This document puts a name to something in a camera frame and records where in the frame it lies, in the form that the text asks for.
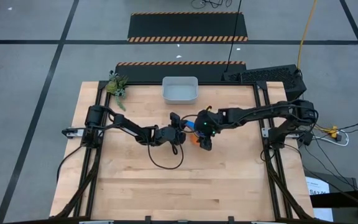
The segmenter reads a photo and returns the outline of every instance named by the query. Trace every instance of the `white paper sign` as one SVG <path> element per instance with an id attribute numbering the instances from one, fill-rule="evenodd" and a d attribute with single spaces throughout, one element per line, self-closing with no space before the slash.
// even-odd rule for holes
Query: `white paper sign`
<path id="1" fill-rule="evenodd" d="M 306 183 L 308 183 L 309 195 L 329 193 L 329 185 L 322 180 L 306 177 Z M 313 211 L 316 218 L 334 221 L 333 210 L 330 208 L 314 208 Z"/>

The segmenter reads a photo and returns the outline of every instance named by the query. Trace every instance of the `black rubber mat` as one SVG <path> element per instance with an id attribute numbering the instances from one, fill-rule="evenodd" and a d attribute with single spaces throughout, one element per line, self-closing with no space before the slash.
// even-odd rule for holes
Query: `black rubber mat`
<path id="1" fill-rule="evenodd" d="M 129 42 L 243 42 L 247 39 L 241 12 L 133 13 L 128 33 Z"/>
<path id="2" fill-rule="evenodd" d="M 120 62 L 116 72 L 130 84 L 161 84 L 164 77 L 197 77 L 200 85 L 221 83 L 227 61 L 220 62 Z M 246 69 L 245 62 L 230 62 L 229 72 Z"/>
<path id="3" fill-rule="evenodd" d="M 227 72 L 224 74 L 224 80 L 242 83 L 283 82 L 287 100 L 295 100 L 306 91 L 305 83 L 295 71 L 296 65 L 258 68 L 242 72 Z"/>

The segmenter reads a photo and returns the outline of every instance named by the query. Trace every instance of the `yellow cable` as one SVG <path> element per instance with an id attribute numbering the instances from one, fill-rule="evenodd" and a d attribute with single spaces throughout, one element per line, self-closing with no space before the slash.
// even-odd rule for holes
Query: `yellow cable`
<path id="1" fill-rule="evenodd" d="M 309 23 L 310 23 L 311 18 L 313 17 L 314 9 L 316 9 L 316 3 L 317 3 L 317 0 L 314 0 L 314 2 L 313 2 L 313 7 L 311 8 L 311 11 L 310 11 L 308 23 L 306 23 L 306 27 L 305 27 L 305 31 L 303 32 L 301 44 L 299 45 L 298 64 L 296 65 L 296 66 L 298 67 L 298 69 L 301 68 L 301 52 L 302 52 L 303 41 L 304 41 L 305 38 L 306 38 L 306 33 L 308 32 Z"/>

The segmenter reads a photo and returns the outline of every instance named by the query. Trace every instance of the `green plant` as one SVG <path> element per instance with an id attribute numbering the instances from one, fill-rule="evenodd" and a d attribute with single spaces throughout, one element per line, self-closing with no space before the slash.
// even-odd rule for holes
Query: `green plant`
<path id="1" fill-rule="evenodd" d="M 113 96 L 115 96 L 117 105 L 125 111 L 125 107 L 120 101 L 120 97 L 123 99 L 126 98 L 125 89 L 127 88 L 128 77 L 125 75 L 120 75 L 110 71 L 109 83 L 106 85 L 106 91 Z"/>

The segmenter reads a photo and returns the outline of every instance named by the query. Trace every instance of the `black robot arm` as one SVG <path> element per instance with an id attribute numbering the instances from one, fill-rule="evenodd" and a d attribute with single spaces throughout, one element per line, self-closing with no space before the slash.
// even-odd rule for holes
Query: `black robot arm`
<path id="1" fill-rule="evenodd" d="M 107 116 L 112 124 L 101 126 L 102 120 Z M 111 128 L 122 131 L 135 137 L 135 140 L 142 145 L 160 146 L 165 142 L 179 145 L 185 142 L 186 135 L 181 130 L 185 127 L 186 121 L 181 121 L 179 115 L 170 113 L 171 124 L 159 129 L 157 125 L 140 127 L 123 114 L 115 113 L 106 106 L 94 105 L 88 108 L 85 120 L 85 130 L 82 136 L 81 145 L 97 147 L 100 144 L 100 135 Z"/>
<path id="2" fill-rule="evenodd" d="M 245 125 L 249 121 L 267 118 L 285 118 L 286 121 L 277 128 L 270 128 L 266 137 L 273 147 L 283 148 L 285 136 L 288 134 L 302 134 L 305 144 L 309 144 L 312 135 L 309 131 L 298 130 L 299 126 L 315 124 L 317 113 L 313 104 L 306 100 L 291 102 L 281 101 L 272 105 L 258 108 L 224 108 L 212 113 L 208 109 L 197 114 L 194 129 L 201 133 L 200 147 L 212 149 L 211 137 L 219 134 L 223 129 L 234 129 Z"/>

